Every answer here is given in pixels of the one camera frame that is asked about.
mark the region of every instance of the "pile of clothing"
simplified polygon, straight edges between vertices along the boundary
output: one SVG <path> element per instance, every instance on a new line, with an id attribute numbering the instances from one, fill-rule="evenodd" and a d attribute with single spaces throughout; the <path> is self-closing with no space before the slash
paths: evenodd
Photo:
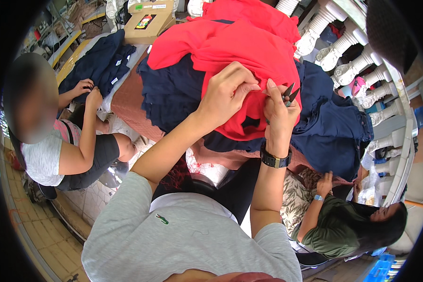
<path id="1" fill-rule="evenodd" d="M 127 62 L 130 54 L 136 51 L 135 46 L 122 45 L 124 35 L 125 31 L 121 29 L 100 38 L 83 57 L 77 60 L 72 71 L 60 83 L 59 93 L 68 92 L 80 80 L 90 78 L 100 89 L 102 96 L 106 97 L 113 85 L 130 70 Z M 86 96 L 87 93 L 82 94 L 74 98 L 74 101 L 84 103 Z"/>
<path id="2" fill-rule="evenodd" d="M 360 165 L 360 141 L 372 139 L 369 117 L 350 99 L 333 93 L 333 82 L 315 64 L 293 58 L 300 39 L 298 19 L 259 0 L 217 0 L 204 3 L 203 16 L 175 25 L 154 42 L 137 68 L 143 82 L 146 111 L 152 125 L 170 132 L 195 111 L 209 79 L 232 61 L 239 61 L 260 81 L 242 109 L 204 136 L 216 152 L 255 152 L 264 142 L 266 120 L 262 91 L 268 78 L 277 85 L 300 87 L 298 116 L 291 144 L 318 172 L 332 170 L 352 181 Z"/>

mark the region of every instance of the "olive green shirt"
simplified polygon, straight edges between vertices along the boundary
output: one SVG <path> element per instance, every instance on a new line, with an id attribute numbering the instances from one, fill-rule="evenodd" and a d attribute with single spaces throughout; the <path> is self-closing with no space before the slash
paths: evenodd
<path id="1" fill-rule="evenodd" d="M 328 259 L 348 256 L 359 247 L 354 231 L 337 218 L 329 216 L 331 209 L 338 206 L 344 206 L 355 219 L 364 219 L 349 202 L 327 195 L 318 214 L 317 227 L 310 229 L 301 242 Z M 301 224 L 298 224 L 291 234 L 291 238 L 297 242 L 300 227 Z"/>

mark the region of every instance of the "wristwatch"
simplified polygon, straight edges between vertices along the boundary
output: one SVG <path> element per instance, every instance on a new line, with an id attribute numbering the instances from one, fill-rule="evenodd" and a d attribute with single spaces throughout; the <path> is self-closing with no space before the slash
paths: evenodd
<path id="1" fill-rule="evenodd" d="M 317 201 L 322 201 L 322 202 L 324 202 L 324 199 L 323 199 L 323 197 L 322 196 L 320 196 L 320 195 L 315 195 L 315 197 L 313 198 L 314 200 L 317 200 Z"/>
<path id="2" fill-rule="evenodd" d="M 276 158 L 275 156 L 271 155 L 270 153 L 268 153 L 265 150 L 266 144 L 262 144 L 260 147 L 260 159 L 262 159 L 262 162 L 264 164 L 266 164 L 267 166 L 271 166 L 274 168 L 282 168 L 282 167 L 287 167 L 290 164 L 291 161 L 291 149 L 288 148 L 288 156 L 283 158 L 283 159 L 279 159 Z"/>

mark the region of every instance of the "sticker on box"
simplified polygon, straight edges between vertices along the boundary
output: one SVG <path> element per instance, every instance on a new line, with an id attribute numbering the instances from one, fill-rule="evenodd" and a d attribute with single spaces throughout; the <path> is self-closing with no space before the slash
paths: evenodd
<path id="1" fill-rule="evenodd" d="M 145 15 L 144 18 L 142 18 L 141 21 L 139 21 L 139 23 L 136 25 L 135 29 L 146 29 L 156 16 L 156 14 Z"/>

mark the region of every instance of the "gray t-shirt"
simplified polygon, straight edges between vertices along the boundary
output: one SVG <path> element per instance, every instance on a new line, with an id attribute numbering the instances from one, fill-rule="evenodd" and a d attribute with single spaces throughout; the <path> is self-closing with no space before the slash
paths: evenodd
<path id="1" fill-rule="evenodd" d="M 265 226 L 251 239 L 231 218 L 216 214 L 212 206 L 218 202 L 210 206 L 183 194 L 183 201 L 149 212 L 152 189 L 145 178 L 129 172 L 84 245 L 82 263 L 91 281 L 160 282 L 192 268 L 302 281 L 281 223 Z"/>
<path id="2" fill-rule="evenodd" d="M 81 130 L 68 120 L 64 120 L 70 127 L 73 143 L 78 146 Z M 70 143 L 66 125 L 55 121 L 49 135 L 36 144 L 22 143 L 22 155 L 27 166 L 26 172 L 37 183 L 44 186 L 58 186 L 64 178 L 59 175 L 59 156 L 63 141 Z"/>

